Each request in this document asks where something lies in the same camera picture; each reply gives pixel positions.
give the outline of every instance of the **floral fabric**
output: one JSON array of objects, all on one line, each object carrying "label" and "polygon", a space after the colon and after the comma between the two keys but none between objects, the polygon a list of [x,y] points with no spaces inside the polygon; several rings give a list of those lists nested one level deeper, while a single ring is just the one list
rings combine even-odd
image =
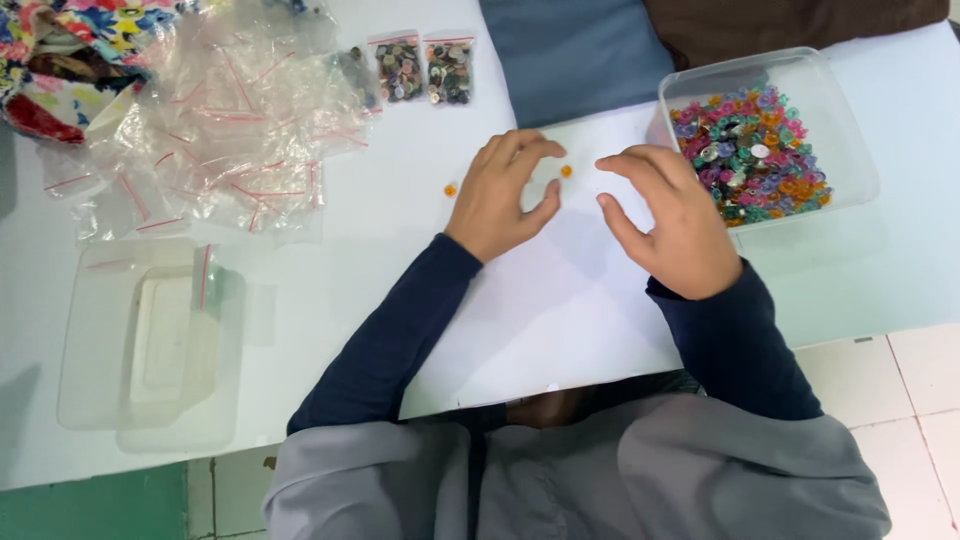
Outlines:
[{"label": "floral fabric", "polygon": [[[136,57],[151,42],[156,25],[192,5],[175,0],[6,0],[0,4],[0,117],[25,135],[83,142],[90,121],[136,80]],[[52,29],[51,20],[131,76],[90,84],[31,73],[27,62]]]}]

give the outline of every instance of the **bag of buttons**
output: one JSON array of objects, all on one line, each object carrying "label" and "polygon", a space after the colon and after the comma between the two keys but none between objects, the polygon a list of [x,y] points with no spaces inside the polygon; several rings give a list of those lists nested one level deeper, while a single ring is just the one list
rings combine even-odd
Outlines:
[{"label": "bag of buttons", "polygon": [[420,34],[402,30],[370,36],[367,40],[376,59],[380,95],[388,103],[412,101],[423,95],[420,67]]},{"label": "bag of buttons", "polygon": [[466,105],[473,98],[473,32],[453,30],[423,37],[427,95],[434,105]]}]

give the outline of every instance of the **left hand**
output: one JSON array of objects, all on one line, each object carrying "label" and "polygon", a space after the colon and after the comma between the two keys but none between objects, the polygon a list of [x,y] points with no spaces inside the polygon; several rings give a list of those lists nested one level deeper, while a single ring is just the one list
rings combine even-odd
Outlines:
[{"label": "left hand", "polygon": [[564,147],[537,130],[494,135],[473,158],[444,233],[484,264],[533,238],[560,209],[560,181],[526,213],[520,194],[541,159],[563,156]]}]

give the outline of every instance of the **right hand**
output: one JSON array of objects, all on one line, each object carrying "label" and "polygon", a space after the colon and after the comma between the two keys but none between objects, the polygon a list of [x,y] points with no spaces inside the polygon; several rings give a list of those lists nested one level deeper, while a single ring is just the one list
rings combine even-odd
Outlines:
[{"label": "right hand", "polygon": [[689,163],[667,148],[641,144],[597,160],[601,171],[628,180],[656,222],[639,231],[609,193],[597,196],[604,219],[627,257],[687,300],[728,289],[743,272],[727,227]]}]

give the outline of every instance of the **hand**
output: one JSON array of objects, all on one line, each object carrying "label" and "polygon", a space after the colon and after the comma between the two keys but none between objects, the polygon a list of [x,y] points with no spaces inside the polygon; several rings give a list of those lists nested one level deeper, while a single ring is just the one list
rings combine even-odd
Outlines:
[{"label": "hand", "polygon": [[627,257],[688,300],[701,300],[733,285],[743,264],[720,214],[693,169],[667,148],[631,146],[596,167],[630,180],[656,222],[642,233],[609,193],[597,202]]},{"label": "hand", "polygon": [[520,193],[541,159],[563,156],[563,146],[536,130],[494,135],[473,158],[444,233],[484,264],[533,238],[560,209],[560,182],[526,213]]}]

